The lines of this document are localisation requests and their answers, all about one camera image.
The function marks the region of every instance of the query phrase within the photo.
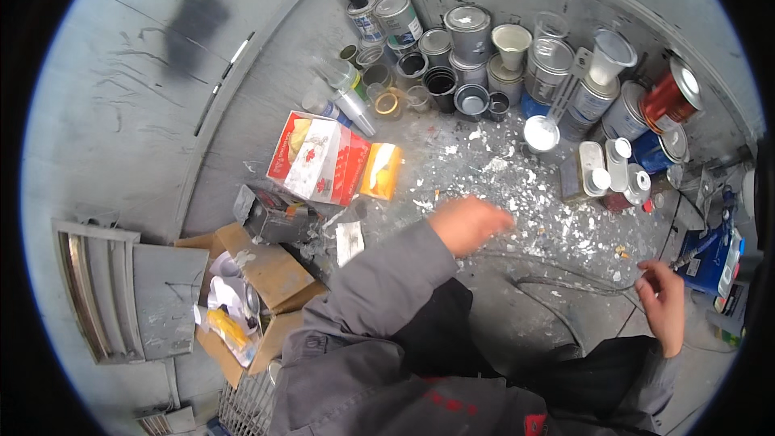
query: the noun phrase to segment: white cup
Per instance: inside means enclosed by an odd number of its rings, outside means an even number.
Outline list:
[[[492,30],[492,43],[501,52],[503,66],[510,71],[522,70],[522,56],[532,43],[532,34],[516,24],[502,24]]]

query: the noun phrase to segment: open cardboard box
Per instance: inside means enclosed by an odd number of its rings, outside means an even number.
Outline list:
[[[256,347],[256,355],[245,369],[237,362],[226,344],[214,331],[205,332],[196,327],[196,339],[205,351],[221,366],[221,371],[232,387],[239,378],[266,369],[282,349],[285,337],[302,325],[300,309],[314,296],[325,293],[325,286],[316,281],[302,265],[277,245],[255,245],[239,223],[229,224],[208,235],[178,239],[175,247],[198,247],[210,251],[199,305],[207,306],[210,290],[210,265],[224,251],[237,261],[248,283],[253,285],[269,308],[272,320]]]

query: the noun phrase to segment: black spray paint mark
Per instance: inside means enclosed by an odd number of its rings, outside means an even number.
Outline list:
[[[216,31],[229,17],[223,0],[182,0],[174,19],[164,31],[168,78],[191,77],[208,52]]]

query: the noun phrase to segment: metal vent grille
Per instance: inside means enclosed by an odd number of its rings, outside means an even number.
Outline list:
[[[269,371],[256,375],[243,373],[237,389],[223,383],[218,420],[232,436],[260,436],[272,421],[274,386]]]
[[[164,413],[155,413],[138,417],[137,423],[151,436],[172,434],[172,429],[170,428],[170,425],[167,422],[167,416],[165,416]]]

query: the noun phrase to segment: blue paint can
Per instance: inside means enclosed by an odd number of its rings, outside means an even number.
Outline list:
[[[649,174],[662,172],[689,158],[686,133],[679,126],[662,135],[646,131],[633,142],[631,162],[640,164]]]
[[[538,101],[532,99],[527,90],[522,91],[522,98],[520,98],[519,104],[522,106],[522,116],[525,119],[541,115],[545,117],[549,114],[549,108],[551,105],[541,104]]]

